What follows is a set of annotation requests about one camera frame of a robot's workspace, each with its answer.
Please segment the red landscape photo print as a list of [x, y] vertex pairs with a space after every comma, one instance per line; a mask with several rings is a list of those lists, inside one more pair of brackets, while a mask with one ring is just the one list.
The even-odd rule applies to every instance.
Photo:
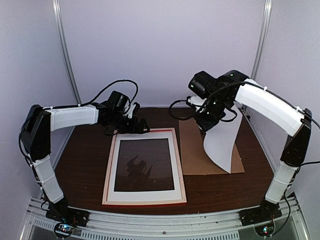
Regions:
[[233, 147], [242, 121], [242, 114], [234, 105], [237, 117], [231, 122], [220, 121], [206, 132], [203, 141], [207, 156], [221, 169], [231, 173]]

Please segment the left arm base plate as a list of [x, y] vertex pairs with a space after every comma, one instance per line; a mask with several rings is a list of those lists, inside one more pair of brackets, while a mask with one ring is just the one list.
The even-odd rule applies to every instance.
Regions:
[[48, 219], [67, 223], [69, 225], [86, 227], [90, 213], [86, 210], [79, 210], [70, 207], [54, 209], [50, 206], [45, 216]]

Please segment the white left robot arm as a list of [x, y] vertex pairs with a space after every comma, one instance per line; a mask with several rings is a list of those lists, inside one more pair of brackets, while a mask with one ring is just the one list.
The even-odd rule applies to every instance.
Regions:
[[23, 144], [26, 159], [35, 172], [50, 203], [55, 204], [52, 213], [61, 222], [72, 218], [72, 211], [60, 201], [64, 193], [59, 186], [51, 164], [51, 133], [64, 128], [96, 125], [113, 127], [118, 134], [145, 134], [150, 127], [144, 118], [139, 119], [135, 113], [140, 105], [135, 102], [127, 106], [129, 98], [113, 91], [108, 100], [97, 103], [42, 107], [31, 106], [25, 123], [19, 133], [19, 141]]

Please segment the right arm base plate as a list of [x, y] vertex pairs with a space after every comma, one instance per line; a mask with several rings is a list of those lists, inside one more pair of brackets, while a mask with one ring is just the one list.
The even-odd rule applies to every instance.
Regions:
[[262, 222], [271, 221], [282, 216], [278, 209], [271, 211], [262, 207], [248, 208], [239, 212], [242, 226], [255, 225]]

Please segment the brown backing board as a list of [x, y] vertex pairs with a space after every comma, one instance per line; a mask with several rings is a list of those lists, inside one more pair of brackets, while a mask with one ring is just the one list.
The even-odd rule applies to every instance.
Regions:
[[206, 134], [201, 132], [195, 120], [180, 120], [178, 125], [183, 175], [229, 175], [245, 172], [236, 141], [232, 151], [231, 173], [228, 173], [216, 165], [206, 154], [204, 150]]

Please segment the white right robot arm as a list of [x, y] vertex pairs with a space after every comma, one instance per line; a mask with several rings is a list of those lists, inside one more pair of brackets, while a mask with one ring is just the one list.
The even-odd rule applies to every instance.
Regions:
[[205, 132], [204, 151], [226, 172], [231, 171], [231, 155], [240, 125], [236, 123], [230, 130], [213, 128], [220, 122], [230, 123], [235, 120], [225, 118], [226, 110], [238, 115], [235, 103], [255, 110], [287, 134], [279, 167], [256, 210], [259, 220], [268, 220], [276, 212], [285, 190], [305, 160], [311, 137], [311, 111], [293, 106], [237, 70], [231, 70], [218, 78], [200, 71], [191, 79], [188, 88], [195, 95], [188, 97], [186, 102], [195, 108], [192, 117]]

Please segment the clear acrylic sheet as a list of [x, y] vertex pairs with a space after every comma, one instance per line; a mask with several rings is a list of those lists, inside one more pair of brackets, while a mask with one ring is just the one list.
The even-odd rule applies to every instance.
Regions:
[[168, 139], [120, 141], [115, 192], [157, 192], [174, 189]]

